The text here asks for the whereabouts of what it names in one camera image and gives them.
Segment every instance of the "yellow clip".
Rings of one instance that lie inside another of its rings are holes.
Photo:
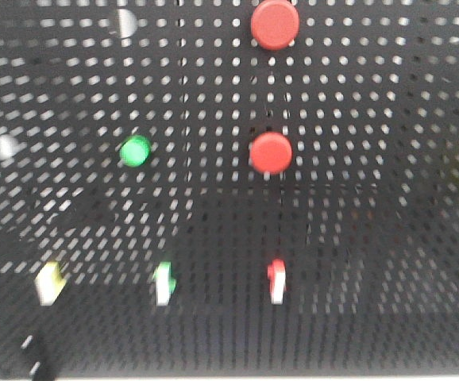
[[[67,281],[62,278],[58,262],[47,262],[36,277],[36,289],[42,306],[51,306]]]

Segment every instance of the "pegboard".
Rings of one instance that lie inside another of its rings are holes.
[[[459,0],[293,4],[269,52],[254,0],[0,0],[0,378],[459,373]]]

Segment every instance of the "white clip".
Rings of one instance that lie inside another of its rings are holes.
[[[268,265],[268,278],[270,279],[270,298],[272,304],[283,304],[286,290],[286,269],[282,260],[273,260]]]
[[[167,306],[176,287],[176,280],[172,278],[171,262],[161,262],[153,273],[156,281],[156,300],[158,306]]]
[[[47,262],[35,280],[39,303],[42,306],[51,306],[60,295],[66,282],[60,274],[58,262]]]

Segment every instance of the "red button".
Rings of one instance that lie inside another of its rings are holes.
[[[251,163],[258,172],[271,175],[285,171],[291,164],[290,141],[280,133],[262,133],[251,147]]]
[[[299,13],[288,0],[264,0],[251,19],[253,37],[268,50],[286,48],[299,34],[299,27]]]

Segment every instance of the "green button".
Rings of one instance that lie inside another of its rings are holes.
[[[128,167],[138,167],[147,160],[151,151],[152,146],[146,137],[134,135],[120,148],[120,157]]]

